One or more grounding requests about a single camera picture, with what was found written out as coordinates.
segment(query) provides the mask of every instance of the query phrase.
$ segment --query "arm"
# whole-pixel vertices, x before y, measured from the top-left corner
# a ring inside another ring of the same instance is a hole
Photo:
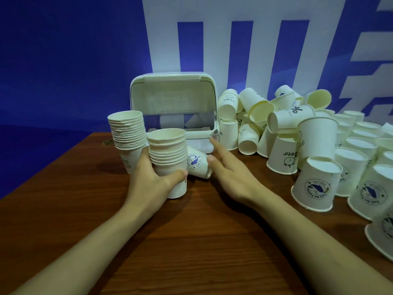
[[[393,284],[264,187],[233,154],[211,139],[222,163],[209,166],[233,199],[255,209],[275,230],[317,294],[392,294]]]
[[[176,171],[159,177],[152,168],[146,147],[131,176],[128,196],[120,211],[12,295],[87,294],[119,250],[160,209],[172,188],[186,176],[187,173]]]

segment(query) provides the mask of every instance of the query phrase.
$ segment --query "wooden table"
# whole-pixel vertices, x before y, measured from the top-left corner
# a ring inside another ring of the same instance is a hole
[[[121,207],[129,175],[115,147],[103,145],[110,138],[92,134],[0,201],[0,294]],[[346,199],[334,199],[328,213],[308,211],[290,195],[296,176],[271,172],[258,155],[238,157],[264,185],[393,281],[393,264],[368,243],[367,221]],[[167,201],[125,245],[91,294],[307,294],[301,271],[260,217],[231,201],[213,177],[187,182],[187,193]]]

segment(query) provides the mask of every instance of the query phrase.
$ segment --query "forearm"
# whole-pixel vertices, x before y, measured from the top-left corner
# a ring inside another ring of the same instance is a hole
[[[12,295],[87,294],[145,221],[139,211],[120,210]]]
[[[390,281],[267,188],[254,203],[318,294],[391,294]]]

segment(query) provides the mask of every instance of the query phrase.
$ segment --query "right hand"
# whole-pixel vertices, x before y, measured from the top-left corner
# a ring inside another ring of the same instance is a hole
[[[213,155],[208,156],[213,170],[224,191],[234,200],[250,206],[265,187],[254,177],[246,165],[230,153],[218,141],[210,138],[221,162]]]

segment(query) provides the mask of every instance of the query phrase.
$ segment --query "wood grain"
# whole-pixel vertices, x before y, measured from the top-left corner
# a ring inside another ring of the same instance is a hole
[[[0,294],[8,294],[110,218],[129,175],[108,133],[92,134],[0,201]],[[268,188],[393,281],[393,264],[364,236],[367,221],[336,198],[328,213],[298,206],[296,179],[266,159],[237,154]],[[125,245],[91,294],[307,294],[301,271],[274,232],[234,203],[217,180],[190,176]]]

